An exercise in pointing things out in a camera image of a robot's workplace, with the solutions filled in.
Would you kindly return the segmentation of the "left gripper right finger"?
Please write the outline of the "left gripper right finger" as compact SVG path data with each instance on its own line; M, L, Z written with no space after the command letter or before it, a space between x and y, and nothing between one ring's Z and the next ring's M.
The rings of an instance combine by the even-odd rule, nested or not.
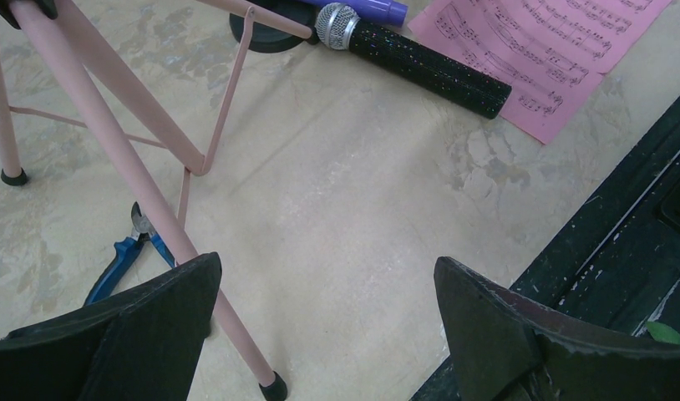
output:
M434 285L463 400L680 400L680 345L569 317L447 256Z

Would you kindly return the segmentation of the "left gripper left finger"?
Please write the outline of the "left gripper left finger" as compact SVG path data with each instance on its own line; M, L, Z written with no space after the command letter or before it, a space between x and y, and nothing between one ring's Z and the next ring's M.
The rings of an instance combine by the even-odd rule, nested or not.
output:
M200 255L0 339L0 400L184 400L221 283Z

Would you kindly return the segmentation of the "pink music stand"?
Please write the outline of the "pink music stand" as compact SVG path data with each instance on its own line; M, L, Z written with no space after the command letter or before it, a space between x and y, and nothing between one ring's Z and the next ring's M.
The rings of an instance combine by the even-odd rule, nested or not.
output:
M133 191L143 211L172 252L183 263L199 255L185 232L185 213L190 174L207 174L215 159L241 67L246 58L254 23L310 41L314 32L307 25L274 13L249 1L197 1L243 17L244 31L233 64L221 110L208 150L202 154L113 50L97 28L73 1L0 1L0 16L10 26L22 30L43 61L51 69L79 115L104 148L115 169ZM158 142L127 135L114 117L87 69L136 117ZM18 157L11 113L34 113L60 120L61 116L39 114L39 110L18 111L8 103L0 63L0 160L3 182L27 183ZM167 149L184 167L178 216L169 207L159 187L136 153L131 140ZM287 400L285 381L264 358L222 290L218 290L214 316L242 356L260 386L265 400Z

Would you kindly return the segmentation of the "pink sheet music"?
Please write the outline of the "pink sheet music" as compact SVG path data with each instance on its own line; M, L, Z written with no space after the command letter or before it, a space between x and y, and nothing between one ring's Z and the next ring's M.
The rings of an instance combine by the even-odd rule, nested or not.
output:
M667 1L434 1L408 28L423 45L511 86L500 116L549 144Z

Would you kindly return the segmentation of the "black round-base mic stand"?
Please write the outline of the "black round-base mic stand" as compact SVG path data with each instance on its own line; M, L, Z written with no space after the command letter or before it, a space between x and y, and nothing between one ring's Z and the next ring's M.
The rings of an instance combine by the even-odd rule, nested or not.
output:
M261 0L252 1L252 3L309 28L315 23L317 11L309 3L293 0ZM244 30L243 17L230 14L229 25L232 35L239 42ZM254 22L249 49L257 53L280 53L295 48L303 42L303 38Z

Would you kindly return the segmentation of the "purple microphone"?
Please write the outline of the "purple microphone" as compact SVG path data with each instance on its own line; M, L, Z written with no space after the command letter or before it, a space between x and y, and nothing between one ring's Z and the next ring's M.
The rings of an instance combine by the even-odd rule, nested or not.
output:
M403 26L409 10L406 4L391 0L307 0L304 3L311 4L318 9L322 9L331 3L340 3L353 9L361 19L394 27Z

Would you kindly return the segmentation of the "silver condenser microphone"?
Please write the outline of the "silver condenser microphone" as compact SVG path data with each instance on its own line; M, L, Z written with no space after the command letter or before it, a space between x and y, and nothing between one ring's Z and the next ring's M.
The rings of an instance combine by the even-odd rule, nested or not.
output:
M360 18L345 3L323 6L315 29L328 48L347 50L487 119L497 117L512 92L509 84Z

